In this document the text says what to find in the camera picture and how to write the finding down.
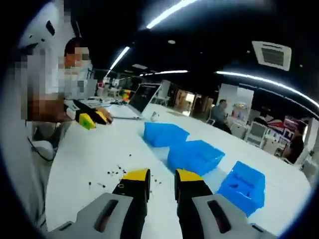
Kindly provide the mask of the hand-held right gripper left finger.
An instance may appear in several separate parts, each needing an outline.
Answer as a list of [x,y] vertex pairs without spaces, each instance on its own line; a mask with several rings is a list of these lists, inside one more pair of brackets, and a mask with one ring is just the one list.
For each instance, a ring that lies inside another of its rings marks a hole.
[[49,232],[50,239],[139,239],[150,197],[151,171],[125,174],[112,193],[104,193],[81,209],[75,222]]

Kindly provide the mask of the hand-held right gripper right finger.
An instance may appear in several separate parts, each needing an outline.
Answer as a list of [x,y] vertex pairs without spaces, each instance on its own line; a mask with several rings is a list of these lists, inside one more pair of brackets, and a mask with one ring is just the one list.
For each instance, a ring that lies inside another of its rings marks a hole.
[[245,213],[220,194],[213,194],[203,178],[177,169],[174,176],[177,216],[184,239],[275,239],[264,228],[248,223]]

